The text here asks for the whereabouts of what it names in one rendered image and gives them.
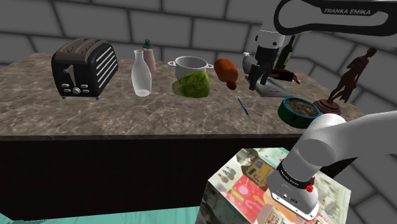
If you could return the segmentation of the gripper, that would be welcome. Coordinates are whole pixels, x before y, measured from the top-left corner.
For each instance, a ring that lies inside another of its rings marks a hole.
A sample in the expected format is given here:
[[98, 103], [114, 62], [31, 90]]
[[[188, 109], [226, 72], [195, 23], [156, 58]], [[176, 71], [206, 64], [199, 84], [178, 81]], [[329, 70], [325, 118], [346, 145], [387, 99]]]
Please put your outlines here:
[[265, 85], [268, 76], [271, 74], [277, 58], [278, 48], [264, 48], [258, 46], [255, 59], [257, 65], [253, 64], [249, 72], [249, 89], [255, 90], [256, 83], [261, 76], [261, 85]]

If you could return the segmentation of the grey bottle with white cap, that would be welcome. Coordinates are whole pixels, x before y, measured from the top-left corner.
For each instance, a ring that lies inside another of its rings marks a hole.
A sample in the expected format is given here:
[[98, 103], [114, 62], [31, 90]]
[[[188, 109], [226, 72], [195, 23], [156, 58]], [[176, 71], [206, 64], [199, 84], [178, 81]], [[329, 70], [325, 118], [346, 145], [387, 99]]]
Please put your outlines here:
[[249, 80], [253, 80], [258, 72], [256, 60], [254, 57], [250, 56], [250, 53], [248, 52], [244, 52], [243, 56], [242, 65], [244, 73], [248, 75]]

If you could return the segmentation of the grey flat device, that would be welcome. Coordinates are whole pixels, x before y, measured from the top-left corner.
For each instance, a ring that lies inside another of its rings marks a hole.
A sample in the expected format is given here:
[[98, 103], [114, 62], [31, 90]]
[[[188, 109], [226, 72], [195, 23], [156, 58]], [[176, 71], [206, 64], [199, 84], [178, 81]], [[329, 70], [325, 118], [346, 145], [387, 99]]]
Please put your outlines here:
[[275, 79], [268, 77], [265, 85], [260, 84], [261, 78], [256, 83], [255, 90], [261, 97], [292, 97], [293, 94], [278, 84]]

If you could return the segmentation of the dark brown elongated object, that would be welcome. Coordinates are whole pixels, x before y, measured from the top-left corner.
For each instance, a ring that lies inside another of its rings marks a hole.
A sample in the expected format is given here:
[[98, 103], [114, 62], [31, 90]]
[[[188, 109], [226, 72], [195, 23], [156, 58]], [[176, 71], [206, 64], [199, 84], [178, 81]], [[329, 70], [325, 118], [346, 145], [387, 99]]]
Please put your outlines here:
[[300, 84], [297, 76], [293, 72], [285, 69], [273, 69], [269, 76], [277, 80], [295, 81], [297, 84]]

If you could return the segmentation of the dark green wine bottle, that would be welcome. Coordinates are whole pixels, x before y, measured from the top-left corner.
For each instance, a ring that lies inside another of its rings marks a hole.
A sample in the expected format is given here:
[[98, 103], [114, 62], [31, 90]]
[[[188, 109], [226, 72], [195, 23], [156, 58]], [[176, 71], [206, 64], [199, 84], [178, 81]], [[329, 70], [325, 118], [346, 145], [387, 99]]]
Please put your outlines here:
[[295, 40], [295, 35], [292, 35], [288, 44], [284, 46], [284, 48], [282, 49], [280, 56], [277, 60], [277, 63], [274, 66], [275, 69], [284, 69], [286, 67], [286, 63], [288, 62], [293, 52], [294, 40]]

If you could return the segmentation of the blue pen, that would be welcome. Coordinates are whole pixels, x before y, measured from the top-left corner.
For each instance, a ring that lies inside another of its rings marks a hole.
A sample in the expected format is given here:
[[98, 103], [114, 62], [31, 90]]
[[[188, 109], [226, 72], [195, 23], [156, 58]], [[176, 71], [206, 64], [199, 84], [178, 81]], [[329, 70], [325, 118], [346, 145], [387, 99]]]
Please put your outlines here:
[[247, 111], [246, 107], [244, 106], [244, 104], [242, 103], [242, 101], [241, 101], [241, 99], [240, 99], [240, 98], [238, 98], [238, 101], [239, 101], [240, 105], [242, 106], [242, 108], [243, 108], [243, 110], [244, 110], [245, 114], [246, 114], [247, 116], [249, 116], [249, 113], [248, 113], [248, 111]]

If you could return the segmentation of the orange-brown jug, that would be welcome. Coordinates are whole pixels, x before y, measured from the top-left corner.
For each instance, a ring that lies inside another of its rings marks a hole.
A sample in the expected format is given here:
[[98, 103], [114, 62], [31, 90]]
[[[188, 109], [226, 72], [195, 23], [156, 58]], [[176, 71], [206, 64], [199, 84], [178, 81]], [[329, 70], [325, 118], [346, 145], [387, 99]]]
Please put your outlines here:
[[225, 82], [230, 90], [235, 90], [237, 88], [239, 72], [229, 59], [218, 59], [214, 63], [214, 70], [216, 71], [219, 81]]

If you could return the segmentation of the green bowl with food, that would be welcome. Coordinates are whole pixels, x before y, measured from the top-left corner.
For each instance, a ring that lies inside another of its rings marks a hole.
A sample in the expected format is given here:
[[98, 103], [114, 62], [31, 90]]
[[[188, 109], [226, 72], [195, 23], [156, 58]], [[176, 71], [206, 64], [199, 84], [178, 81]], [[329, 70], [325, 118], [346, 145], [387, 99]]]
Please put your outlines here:
[[305, 99], [286, 97], [282, 100], [277, 114], [284, 123], [294, 128], [306, 129], [321, 115], [321, 112], [313, 103]]

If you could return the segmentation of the green lettuce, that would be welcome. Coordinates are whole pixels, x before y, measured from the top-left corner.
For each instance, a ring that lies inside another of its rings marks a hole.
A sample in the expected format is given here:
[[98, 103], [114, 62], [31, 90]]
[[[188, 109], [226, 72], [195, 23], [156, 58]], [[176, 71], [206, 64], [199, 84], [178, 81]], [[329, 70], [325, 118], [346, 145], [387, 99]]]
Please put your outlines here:
[[209, 77], [205, 71], [188, 73], [172, 84], [172, 91], [183, 97], [207, 97], [211, 91]]

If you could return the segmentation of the white pot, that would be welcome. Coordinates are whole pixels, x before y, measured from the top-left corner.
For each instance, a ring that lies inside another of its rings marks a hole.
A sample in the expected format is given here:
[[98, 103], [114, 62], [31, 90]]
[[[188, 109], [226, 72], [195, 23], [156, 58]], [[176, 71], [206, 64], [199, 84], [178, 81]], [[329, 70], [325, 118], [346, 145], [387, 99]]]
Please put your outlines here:
[[212, 64], [208, 64], [204, 59], [194, 56], [180, 56], [167, 64], [175, 67], [174, 71], [177, 79], [195, 71], [206, 72], [206, 69], [214, 68]]

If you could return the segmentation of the brown human figure statue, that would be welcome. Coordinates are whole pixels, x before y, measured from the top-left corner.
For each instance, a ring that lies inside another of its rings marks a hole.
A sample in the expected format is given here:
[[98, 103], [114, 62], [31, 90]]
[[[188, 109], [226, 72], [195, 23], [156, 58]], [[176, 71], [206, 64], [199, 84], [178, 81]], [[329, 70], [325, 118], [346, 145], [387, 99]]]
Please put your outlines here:
[[337, 87], [331, 91], [327, 99], [321, 99], [314, 102], [314, 105], [322, 113], [333, 113], [341, 115], [340, 106], [334, 102], [336, 98], [340, 98], [346, 103], [352, 91], [356, 88], [359, 77], [369, 63], [369, 58], [377, 53], [376, 48], [369, 48], [365, 55], [356, 57], [346, 68], [346, 71], [340, 78]]

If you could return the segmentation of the pink bottle with teal cap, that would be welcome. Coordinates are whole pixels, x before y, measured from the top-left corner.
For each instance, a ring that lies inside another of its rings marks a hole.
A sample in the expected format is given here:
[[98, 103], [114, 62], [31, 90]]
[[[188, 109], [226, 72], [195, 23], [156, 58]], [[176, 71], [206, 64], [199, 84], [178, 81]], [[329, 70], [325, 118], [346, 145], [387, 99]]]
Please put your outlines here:
[[148, 65], [151, 72], [156, 71], [155, 57], [153, 53], [153, 46], [149, 39], [145, 39], [143, 44], [143, 57], [145, 63]]

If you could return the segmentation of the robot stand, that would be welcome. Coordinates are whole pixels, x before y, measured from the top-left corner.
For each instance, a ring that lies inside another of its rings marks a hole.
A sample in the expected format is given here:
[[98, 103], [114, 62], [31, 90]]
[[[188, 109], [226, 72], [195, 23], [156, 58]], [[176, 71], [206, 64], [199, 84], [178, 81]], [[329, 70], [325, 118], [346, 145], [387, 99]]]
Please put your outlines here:
[[351, 191], [322, 172], [314, 176], [319, 210], [309, 221], [272, 198], [267, 176], [287, 154], [241, 149], [207, 181], [195, 224], [345, 224]]

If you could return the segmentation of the clear glass bottle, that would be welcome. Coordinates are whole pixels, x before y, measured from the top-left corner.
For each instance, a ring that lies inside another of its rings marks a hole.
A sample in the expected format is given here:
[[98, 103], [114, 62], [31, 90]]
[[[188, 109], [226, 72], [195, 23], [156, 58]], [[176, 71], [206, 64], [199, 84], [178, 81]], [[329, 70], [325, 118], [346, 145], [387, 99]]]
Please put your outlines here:
[[135, 61], [131, 70], [134, 92], [139, 97], [149, 96], [151, 93], [151, 72], [144, 61], [143, 51], [135, 50]]

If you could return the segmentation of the black toaster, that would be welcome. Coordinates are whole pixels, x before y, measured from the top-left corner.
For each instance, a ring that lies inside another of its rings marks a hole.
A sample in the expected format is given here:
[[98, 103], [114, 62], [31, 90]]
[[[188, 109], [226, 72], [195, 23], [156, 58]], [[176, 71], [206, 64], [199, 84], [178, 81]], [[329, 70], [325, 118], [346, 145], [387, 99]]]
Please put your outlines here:
[[52, 57], [52, 74], [62, 98], [94, 97], [118, 71], [113, 46], [106, 40], [78, 38], [60, 47]]

